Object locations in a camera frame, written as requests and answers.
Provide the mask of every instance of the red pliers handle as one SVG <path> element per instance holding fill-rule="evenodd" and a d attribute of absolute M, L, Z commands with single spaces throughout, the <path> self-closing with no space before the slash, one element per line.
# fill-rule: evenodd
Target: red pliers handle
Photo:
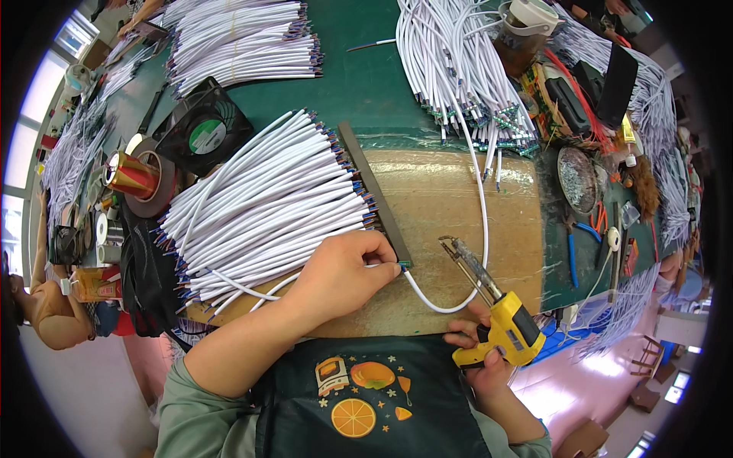
<path fill-rule="evenodd" d="M 608 214 L 605 211 L 605 205 L 602 201 L 596 202 L 596 205 L 593 206 L 593 210 L 595 210 L 595 207 L 598 207 L 598 220 L 593 221 L 593 212 L 591 210 L 591 227 L 596 231 L 596 233 L 598 233 L 598 235 L 603 236 L 608 231 Z M 604 223 L 603 232 L 600 231 L 601 222 Z"/>

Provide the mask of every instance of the green sleeve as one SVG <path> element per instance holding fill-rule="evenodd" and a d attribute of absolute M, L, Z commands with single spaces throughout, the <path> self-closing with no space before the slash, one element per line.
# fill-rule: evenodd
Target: green sleeve
<path fill-rule="evenodd" d="M 247 410 L 244 398 L 224 398 L 198 386 L 179 360 L 168 373 L 158 409 L 161 428 L 155 458 L 220 457 L 224 449 L 238 448 L 232 443 L 225 447 L 225 442 Z"/>
<path fill-rule="evenodd" d="M 492 458 L 552 458 L 552 440 L 547 428 L 540 439 L 510 444 L 507 432 L 500 424 L 475 410 L 473 406 L 471 413 L 474 414 Z"/>

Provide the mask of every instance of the dark apron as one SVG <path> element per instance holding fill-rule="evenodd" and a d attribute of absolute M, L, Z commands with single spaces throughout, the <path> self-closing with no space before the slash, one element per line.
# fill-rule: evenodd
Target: dark apron
<path fill-rule="evenodd" d="M 257 457 L 490 457 L 455 348 L 441 336 L 296 345 L 253 389 Z"/>

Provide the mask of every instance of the blue pliers handle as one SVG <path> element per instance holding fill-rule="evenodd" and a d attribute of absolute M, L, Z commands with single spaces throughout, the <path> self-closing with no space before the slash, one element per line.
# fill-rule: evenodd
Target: blue pliers handle
<path fill-rule="evenodd" d="M 568 232 L 567 234 L 567 246 L 570 249 L 570 278 L 572 278 L 572 285 L 577 288 L 578 274 L 575 273 L 575 242 L 572 238 L 572 232 Z"/>
<path fill-rule="evenodd" d="M 575 227 L 577 227 L 578 229 L 582 229 L 585 232 L 588 232 L 589 234 L 593 235 L 593 238 L 596 240 L 596 242 L 598 243 L 601 242 L 600 235 L 598 235 L 598 232 L 596 232 L 595 229 L 588 226 L 587 224 L 575 223 Z"/>

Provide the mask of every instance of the yellow soldering iron handle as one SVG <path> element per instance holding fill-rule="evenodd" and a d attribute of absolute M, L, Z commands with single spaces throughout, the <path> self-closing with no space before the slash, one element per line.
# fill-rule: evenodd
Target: yellow soldering iron handle
<path fill-rule="evenodd" d="M 545 344 L 545 335 L 513 291 L 504 294 L 491 307 L 490 322 L 490 328 L 484 325 L 476 328 L 479 344 L 475 348 L 453 352 L 453 361 L 461 369 L 483 367 L 484 357 L 493 348 L 513 366 L 526 366 Z"/>

